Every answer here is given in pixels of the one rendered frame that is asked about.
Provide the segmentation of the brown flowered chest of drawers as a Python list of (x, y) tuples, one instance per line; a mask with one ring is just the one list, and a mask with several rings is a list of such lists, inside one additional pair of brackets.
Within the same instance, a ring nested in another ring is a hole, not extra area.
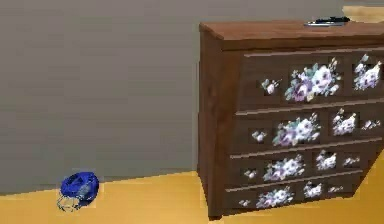
[(355, 194), (384, 149), (384, 22), (200, 26), (208, 216)]

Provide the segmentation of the black and grey flat object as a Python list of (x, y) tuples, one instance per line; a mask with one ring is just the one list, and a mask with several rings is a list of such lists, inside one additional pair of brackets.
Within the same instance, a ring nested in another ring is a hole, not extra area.
[(306, 22), (305, 26), (310, 26), (310, 27), (343, 26), (349, 21), (350, 21), (350, 18), (346, 16), (319, 18), (313, 21)]

